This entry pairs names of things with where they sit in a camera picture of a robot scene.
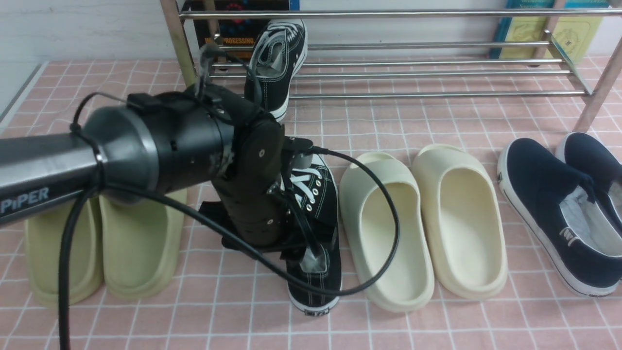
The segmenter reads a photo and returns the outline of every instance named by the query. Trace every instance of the shoe insole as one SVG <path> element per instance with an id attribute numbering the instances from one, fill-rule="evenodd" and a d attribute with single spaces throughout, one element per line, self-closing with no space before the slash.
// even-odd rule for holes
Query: shoe insole
<path id="1" fill-rule="evenodd" d="M 455 278 L 485 286 L 500 273 L 499 222 L 490 187 L 470 169 L 450 170 L 440 187 L 440 234 Z"/>
<path id="2" fill-rule="evenodd" d="M 58 258 L 65 223 L 73 202 L 26 220 L 26 259 L 30 284 L 47 305 L 58 294 Z M 69 264 L 71 302 L 86 298 L 101 283 L 101 219 L 97 199 L 82 208 L 73 233 Z"/>
<path id="3" fill-rule="evenodd" d="M 420 212 L 417 193 L 407 184 L 385 185 L 397 209 L 400 223 L 400 241 L 391 266 L 376 282 L 383 295 L 392 301 L 414 300 L 425 291 L 423 232 L 420 231 Z M 382 192 L 376 189 L 368 197 L 361 214 L 361 245 L 372 275 L 387 260 L 395 235 L 395 224 Z"/>
<path id="4" fill-rule="evenodd" d="M 152 201 L 121 206 L 102 199 L 106 279 L 135 288 L 157 274 L 167 240 L 166 207 Z"/>
<path id="5" fill-rule="evenodd" d="M 613 203 L 613 208 L 618 215 L 618 219 L 622 221 L 622 179 L 615 181 L 609 188 L 609 198 Z"/>
<path id="6" fill-rule="evenodd" d="M 568 226 L 585 244 L 605 255 L 622 255 L 622 238 L 601 207 L 588 201 L 583 188 L 577 187 L 559 207 Z"/>

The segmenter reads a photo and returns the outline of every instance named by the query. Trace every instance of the cream slide sandal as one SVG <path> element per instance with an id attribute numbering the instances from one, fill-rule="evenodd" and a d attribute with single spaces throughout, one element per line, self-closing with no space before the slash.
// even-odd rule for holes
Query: cream slide sandal
<path id="1" fill-rule="evenodd" d="M 408 167 L 382 152 L 357 158 L 383 182 L 397 209 L 400 241 L 385 274 L 365 290 L 379 307 L 393 312 L 423 307 L 434 292 L 434 271 L 420 214 L 419 188 Z M 358 166 L 341 179 L 339 207 L 356 273 L 369 280 L 384 265 L 395 234 L 389 205 L 376 183 Z"/>
<path id="2" fill-rule="evenodd" d="M 58 307 L 58 258 L 60 241 L 73 202 L 26 220 L 26 265 L 35 300 Z M 101 252 L 101 214 L 97 198 L 86 202 L 73 233 L 69 264 L 69 304 L 75 304 L 99 288 L 104 280 Z"/>
<path id="3" fill-rule="evenodd" d="M 459 148 L 432 144 L 412 162 L 436 276 L 463 298 L 501 291 L 508 277 L 503 226 L 486 169 Z"/>
<path id="4" fill-rule="evenodd" d="M 186 203 L 187 190 L 168 196 Z M 108 291 L 124 299 L 162 291 L 177 267 L 183 214 L 147 199 L 122 206 L 100 197 L 100 205 Z"/>

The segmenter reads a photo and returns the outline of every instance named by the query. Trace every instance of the navy slip-on shoe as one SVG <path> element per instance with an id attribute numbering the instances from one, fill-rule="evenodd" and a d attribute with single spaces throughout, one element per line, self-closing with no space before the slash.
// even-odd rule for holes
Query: navy slip-on shoe
<path id="1" fill-rule="evenodd" d="M 622 238 L 595 203 L 592 178 L 538 142 L 519 138 L 499 158 L 501 192 L 576 294 L 611 294 L 622 277 Z"/>
<path id="2" fill-rule="evenodd" d="M 605 145 L 586 133 L 566 135 L 555 155 L 594 179 L 596 201 L 622 235 L 622 164 Z"/>

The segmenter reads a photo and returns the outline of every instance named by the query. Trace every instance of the metal shoe rack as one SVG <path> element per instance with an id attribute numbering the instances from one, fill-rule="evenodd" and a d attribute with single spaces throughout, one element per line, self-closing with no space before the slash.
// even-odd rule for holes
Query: metal shoe rack
<path id="1" fill-rule="evenodd" d="M 470 10 L 404 10 L 404 11 L 180 11 L 176 0 L 160 0 L 165 20 L 169 28 L 177 60 L 182 70 L 186 85 L 191 85 L 197 76 L 188 39 L 183 29 L 186 20 L 207 20 L 212 33 L 218 33 L 218 20 L 221 19 L 369 19 L 369 18 L 421 18 L 421 17 L 547 17 L 547 25 L 542 33 L 542 40 L 534 42 L 426 42 L 412 44 L 342 44 L 342 45 L 309 45 L 309 50 L 388 50 L 388 49 L 448 49 L 448 48 L 493 48 L 493 47 L 535 47 L 533 59 L 471 59 L 471 60 L 387 60 L 385 62 L 317 62 L 306 63 L 304 67 L 405 67 L 434 65 L 524 65 L 525 69 L 505 70 L 433 70 L 423 72 L 365 72 L 365 73 L 309 73 L 298 74 L 296 78 L 304 79 L 374 79 L 374 78 L 441 78 L 441 77 L 516 77 L 516 76 L 563 76 L 567 77 L 574 90 L 538 90 L 538 91 L 480 91 L 480 92 L 413 92 L 413 93 L 346 93 L 291 95 L 294 99 L 309 98 L 478 98 L 478 97 L 581 97 L 585 102 L 575 131 L 587 131 L 609 94 L 620 71 L 622 70 L 622 39 L 618 42 L 595 88 L 580 76 L 578 70 L 564 52 L 563 48 L 552 35 L 557 18 L 565 16 L 622 16 L 620 3 L 622 0 L 609 0 L 609 9 L 563 9 L 564 0 L 557 0 L 553 9 L 470 9 Z M 213 0 L 205 0 L 206 8 L 214 8 Z M 249 50 L 251 47 L 227 47 L 225 50 Z M 542 59 L 548 49 L 552 59 Z M 535 65 L 554 65 L 558 69 L 534 69 Z M 233 68 L 239 64 L 215 64 L 215 67 Z M 243 78 L 242 74 L 220 73 L 213 77 Z"/>

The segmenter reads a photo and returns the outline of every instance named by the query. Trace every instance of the robotic arm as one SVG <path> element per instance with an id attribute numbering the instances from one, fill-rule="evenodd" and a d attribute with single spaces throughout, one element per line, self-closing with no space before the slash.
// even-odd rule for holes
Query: robotic arm
<path id="1" fill-rule="evenodd" d="M 203 58 L 201 65 L 209 66 L 211 61 Z M 203 203 L 201 214 L 170 199 L 166 202 L 166 197 L 159 201 L 203 224 L 211 223 L 223 235 L 225 247 L 243 251 L 312 293 L 350 295 L 375 283 L 388 269 L 399 242 L 397 210 L 381 181 L 349 156 L 285 136 L 284 127 L 270 113 L 210 83 L 206 76 L 194 90 L 132 94 L 124 105 L 95 110 L 82 128 L 75 120 L 69 133 L 0 140 L 0 225 L 75 199 L 85 201 L 91 193 L 132 205 L 143 197 L 157 199 L 211 181 L 221 202 Z M 374 277 L 349 290 L 308 285 L 260 254 L 281 252 L 281 259 L 290 263 L 325 265 L 322 246 L 331 249 L 337 232 L 311 231 L 289 182 L 291 170 L 309 167 L 313 153 L 338 156 L 364 170 L 388 200 L 395 221 L 387 261 Z M 67 221 L 59 262 L 61 349 L 69 349 L 68 251 L 77 209 L 74 206 Z"/>
<path id="2" fill-rule="evenodd" d="M 75 199 L 100 162 L 105 182 L 159 194 L 212 181 L 244 241 L 260 251 L 306 247 L 291 234 L 286 204 L 269 190 L 280 188 L 282 171 L 310 161 L 296 147 L 312 143 L 285 137 L 263 109 L 240 120 L 251 102 L 216 85 L 204 89 L 201 104 L 188 89 L 130 95 L 126 106 L 97 109 L 82 129 L 97 152 L 76 133 L 0 140 L 0 225 Z M 101 195 L 127 205 L 140 200 L 105 187 Z"/>

